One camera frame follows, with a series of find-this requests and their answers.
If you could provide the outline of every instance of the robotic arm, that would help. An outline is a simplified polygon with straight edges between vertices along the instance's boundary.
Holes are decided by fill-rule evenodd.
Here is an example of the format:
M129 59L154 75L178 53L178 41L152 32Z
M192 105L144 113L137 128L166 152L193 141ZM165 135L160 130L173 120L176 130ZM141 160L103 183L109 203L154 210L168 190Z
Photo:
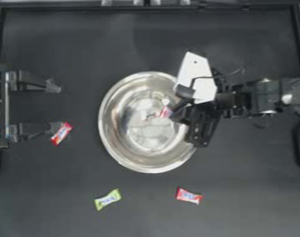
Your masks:
M230 86L225 76L212 72L208 60L193 53L182 62L176 95L181 101L170 119L189 126L186 141L196 147L209 145L221 118L246 119L285 110L300 114L300 78Z

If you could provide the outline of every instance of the green candy wrapper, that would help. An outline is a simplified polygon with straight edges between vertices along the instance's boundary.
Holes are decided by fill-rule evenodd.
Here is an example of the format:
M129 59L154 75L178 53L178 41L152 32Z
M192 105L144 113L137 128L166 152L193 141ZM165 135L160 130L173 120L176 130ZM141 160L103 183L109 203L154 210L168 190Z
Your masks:
M97 198L94 200L97 210L101 211L105 206L119 201L121 199L122 199L122 196L121 196L119 190L114 189L105 197Z

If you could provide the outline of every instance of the black table surface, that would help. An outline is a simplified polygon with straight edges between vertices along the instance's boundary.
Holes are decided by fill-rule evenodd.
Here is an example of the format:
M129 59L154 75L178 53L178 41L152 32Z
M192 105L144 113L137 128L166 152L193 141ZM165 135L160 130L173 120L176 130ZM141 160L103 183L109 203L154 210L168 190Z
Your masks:
M50 137L14 144L0 174L0 237L300 236L300 168L283 114L222 120L209 148L176 170L152 175L110 157L97 113L111 85L140 71L177 74L188 50L222 73L249 60L245 78L300 75L291 13L10 11L2 63L62 85L61 94L14 94L11 122L69 121L59 147ZM200 206L176 188L202 193ZM94 199L119 188L101 212Z

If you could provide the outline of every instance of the black clamp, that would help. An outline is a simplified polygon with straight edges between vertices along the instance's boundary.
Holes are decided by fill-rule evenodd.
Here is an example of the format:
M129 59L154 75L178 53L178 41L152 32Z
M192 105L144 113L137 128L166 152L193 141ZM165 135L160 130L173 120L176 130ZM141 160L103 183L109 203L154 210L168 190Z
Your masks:
M6 72L6 83L14 92L61 92L61 87L57 86L54 79L45 81L22 70Z

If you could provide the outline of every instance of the black cable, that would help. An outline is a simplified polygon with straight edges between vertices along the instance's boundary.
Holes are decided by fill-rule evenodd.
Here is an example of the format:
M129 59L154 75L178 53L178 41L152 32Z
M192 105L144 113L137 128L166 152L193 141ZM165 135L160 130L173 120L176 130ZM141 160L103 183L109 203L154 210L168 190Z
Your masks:
M197 79L221 79L221 78L226 78L226 77L233 76L234 74L240 73L241 71L244 71L249 64L250 64L250 62L248 62L241 68L236 69L234 71L232 71L230 73L228 73L225 75L210 76L210 77L201 76L201 77L193 78L193 80L197 80Z
M297 81L295 81L295 82L292 83L292 85L296 85L297 83L300 83L300 79L299 79Z
M237 73L240 73L242 71L242 74L245 72L245 68L248 67L248 65L250 64L250 61L238 69L236 69L234 71L232 71L230 73L225 74L225 75L216 75L216 76L201 76L201 77L196 77L196 78L192 78L192 85L190 85L190 88L193 89L193 86L194 86L194 82L197 79L224 79L229 76L233 76L236 75Z

